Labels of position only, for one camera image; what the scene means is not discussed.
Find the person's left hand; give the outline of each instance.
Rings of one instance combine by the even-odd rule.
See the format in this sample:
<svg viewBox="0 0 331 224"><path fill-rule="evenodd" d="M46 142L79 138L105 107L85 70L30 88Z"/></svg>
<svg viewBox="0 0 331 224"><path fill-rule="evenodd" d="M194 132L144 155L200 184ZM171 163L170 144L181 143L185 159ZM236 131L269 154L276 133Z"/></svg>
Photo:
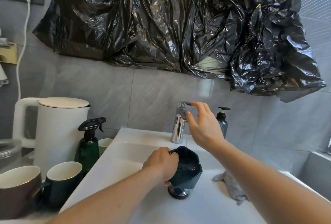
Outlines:
<svg viewBox="0 0 331 224"><path fill-rule="evenodd" d="M147 167L155 167L157 171L162 173L162 181L165 185L169 185L170 180L176 173L178 167L178 154L169 153L167 147L160 147L159 150L153 151L152 154L143 164L143 169Z"/></svg>

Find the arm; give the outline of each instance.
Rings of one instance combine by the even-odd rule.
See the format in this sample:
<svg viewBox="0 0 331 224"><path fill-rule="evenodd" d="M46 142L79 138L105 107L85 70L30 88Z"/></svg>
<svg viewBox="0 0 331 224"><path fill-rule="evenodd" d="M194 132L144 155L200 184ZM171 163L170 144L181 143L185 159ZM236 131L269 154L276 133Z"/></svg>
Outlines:
<svg viewBox="0 0 331 224"><path fill-rule="evenodd" d="M175 174L178 154L169 151L166 147L154 151L142 170L78 202L48 223L127 223L147 193Z"/></svg>
<svg viewBox="0 0 331 224"><path fill-rule="evenodd" d="M330 223L331 203L272 167L227 142L207 104L198 108L198 122L187 113L195 142L209 151L237 180L267 223Z"/></svg>

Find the sink drain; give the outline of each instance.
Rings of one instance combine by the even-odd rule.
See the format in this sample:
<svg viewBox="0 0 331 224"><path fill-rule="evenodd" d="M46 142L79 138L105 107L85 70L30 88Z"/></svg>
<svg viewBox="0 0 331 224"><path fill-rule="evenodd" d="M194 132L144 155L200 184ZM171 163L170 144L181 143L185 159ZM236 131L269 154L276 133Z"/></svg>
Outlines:
<svg viewBox="0 0 331 224"><path fill-rule="evenodd" d="M188 189L170 188L168 187L168 193L175 199L186 199L188 197Z"/></svg>

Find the white cup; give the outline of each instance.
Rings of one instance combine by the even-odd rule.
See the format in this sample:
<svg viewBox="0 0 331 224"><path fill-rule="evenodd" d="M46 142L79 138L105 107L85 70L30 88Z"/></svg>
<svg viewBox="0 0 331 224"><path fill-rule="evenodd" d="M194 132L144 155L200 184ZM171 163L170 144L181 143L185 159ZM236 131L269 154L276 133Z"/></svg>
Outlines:
<svg viewBox="0 0 331 224"><path fill-rule="evenodd" d="M99 154L100 156L105 152L107 147L110 145L110 143L113 141L112 138L103 138L98 141L99 144Z"/></svg>

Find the white electric kettle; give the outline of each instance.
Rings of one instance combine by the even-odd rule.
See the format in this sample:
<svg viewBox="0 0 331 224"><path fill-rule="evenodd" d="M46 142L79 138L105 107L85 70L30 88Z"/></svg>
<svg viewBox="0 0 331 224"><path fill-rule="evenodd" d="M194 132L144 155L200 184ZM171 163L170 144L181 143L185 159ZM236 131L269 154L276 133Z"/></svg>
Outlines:
<svg viewBox="0 0 331 224"><path fill-rule="evenodd" d="M38 107L36 139L24 136L26 110L28 106ZM78 98L28 97L17 101L14 112L13 138L22 141L22 147L34 149L33 164L45 178L53 166L73 161L84 132L78 126L87 120L89 103Z"/></svg>

